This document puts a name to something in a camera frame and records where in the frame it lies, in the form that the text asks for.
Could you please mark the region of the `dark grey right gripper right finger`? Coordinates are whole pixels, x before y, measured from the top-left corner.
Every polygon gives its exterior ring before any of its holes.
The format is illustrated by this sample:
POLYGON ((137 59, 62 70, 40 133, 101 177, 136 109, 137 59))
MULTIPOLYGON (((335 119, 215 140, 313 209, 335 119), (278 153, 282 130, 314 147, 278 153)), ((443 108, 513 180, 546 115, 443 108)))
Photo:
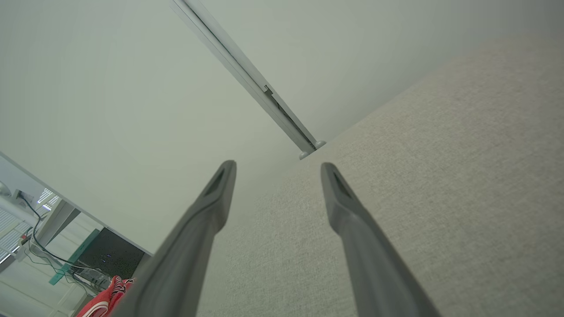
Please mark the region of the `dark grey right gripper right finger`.
POLYGON ((430 297, 336 165, 320 168, 327 217, 341 238, 360 317, 438 317, 430 297))

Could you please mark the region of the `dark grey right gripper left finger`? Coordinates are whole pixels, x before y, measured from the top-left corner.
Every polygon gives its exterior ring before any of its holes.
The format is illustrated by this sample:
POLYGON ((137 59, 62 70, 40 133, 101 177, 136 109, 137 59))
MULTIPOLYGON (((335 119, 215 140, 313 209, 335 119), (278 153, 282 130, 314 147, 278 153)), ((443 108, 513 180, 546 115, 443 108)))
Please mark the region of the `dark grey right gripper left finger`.
POLYGON ((230 212, 236 175, 234 160, 220 164, 115 306, 113 317, 196 316, 214 237, 230 212))

